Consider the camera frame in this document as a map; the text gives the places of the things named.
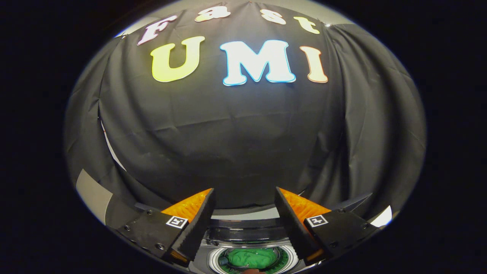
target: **green object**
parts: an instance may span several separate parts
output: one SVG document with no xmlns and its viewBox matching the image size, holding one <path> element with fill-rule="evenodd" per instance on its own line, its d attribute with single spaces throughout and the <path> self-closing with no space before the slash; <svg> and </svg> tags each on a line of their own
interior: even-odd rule
<svg viewBox="0 0 487 274">
<path fill-rule="evenodd" d="M 247 266 L 248 268 L 264 269 L 277 260 L 272 248 L 269 249 L 234 249 L 227 255 L 230 264 Z"/>
</svg>

